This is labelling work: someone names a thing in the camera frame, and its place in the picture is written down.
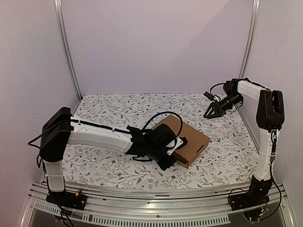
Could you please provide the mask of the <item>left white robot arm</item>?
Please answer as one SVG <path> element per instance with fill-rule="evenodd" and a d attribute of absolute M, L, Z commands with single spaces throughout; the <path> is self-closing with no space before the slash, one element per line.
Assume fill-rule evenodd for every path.
<path fill-rule="evenodd" d="M 180 132 L 174 133 L 164 123 L 154 129 L 101 125 L 72 115 L 70 108 L 62 107 L 44 124 L 41 134 L 27 144 L 34 147 L 34 142 L 40 140 L 37 148 L 45 166 L 49 191 L 60 205 L 67 205 L 71 199 L 65 191 L 62 164 L 67 145 L 111 148 L 131 155 L 134 160 L 146 157 L 166 170 L 176 162 L 173 153 L 184 144 L 179 135 Z"/>

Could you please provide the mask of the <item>brown cardboard box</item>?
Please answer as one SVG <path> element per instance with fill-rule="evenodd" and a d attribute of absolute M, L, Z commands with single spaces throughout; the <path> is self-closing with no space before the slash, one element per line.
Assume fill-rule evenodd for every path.
<path fill-rule="evenodd" d="M 179 132 L 180 119 L 172 114 L 165 117 L 162 121 L 153 126 L 152 129 L 155 129 L 162 123 L 169 126 L 176 135 Z M 182 130 L 178 137 L 186 137 L 188 143 L 181 149 L 175 150 L 172 155 L 184 168 L 189 169 L 190 165 L 206 149 L 211 139 L 185 122 L 182 125 Z"/>

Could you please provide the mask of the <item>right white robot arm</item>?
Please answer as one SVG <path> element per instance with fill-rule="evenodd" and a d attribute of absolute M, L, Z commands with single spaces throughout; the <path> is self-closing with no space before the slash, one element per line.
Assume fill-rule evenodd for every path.
<path fill-rule="evenodd" d="M 258 165 L 253 176 L 259 182 L 272 179 L 271 167 L 276 157 L 278 136 L 285 120 L 282 92 L 271 90 L 249 79 L 232 79 L 220 85 L 223 86 L 225 98 L 218 98 L 211 91 L 204 93 L 204 96 L 212 101 L 204 113 L 204 118 L 223 117 L 237 104 L 244 104 L 244 97 L 256 101 L 260 147 Z"/>

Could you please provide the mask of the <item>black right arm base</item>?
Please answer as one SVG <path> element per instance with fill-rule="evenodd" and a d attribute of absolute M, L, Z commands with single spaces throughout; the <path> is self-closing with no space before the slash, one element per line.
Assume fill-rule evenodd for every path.
<path fill-rule="evenodd" d="M 269 202 L 268 192 L 273 184 L 273 179 L 257 180 L 254 176 L 247 192 L 229 195 L 228 203 L 232 211 L 246 209 Z"/>

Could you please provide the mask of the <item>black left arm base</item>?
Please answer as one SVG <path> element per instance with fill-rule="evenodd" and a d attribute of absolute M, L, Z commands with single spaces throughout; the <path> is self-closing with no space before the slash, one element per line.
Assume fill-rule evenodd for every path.
<path fill-rule="evenodd" d="M 67 207 L 76 210 L 84 210 L 87 202 L 87 196 L 82 193 L 82 189 L 76 192 L 52 192 L 49 191 L 46 201 L 53 203 L 58 207 Z"/>

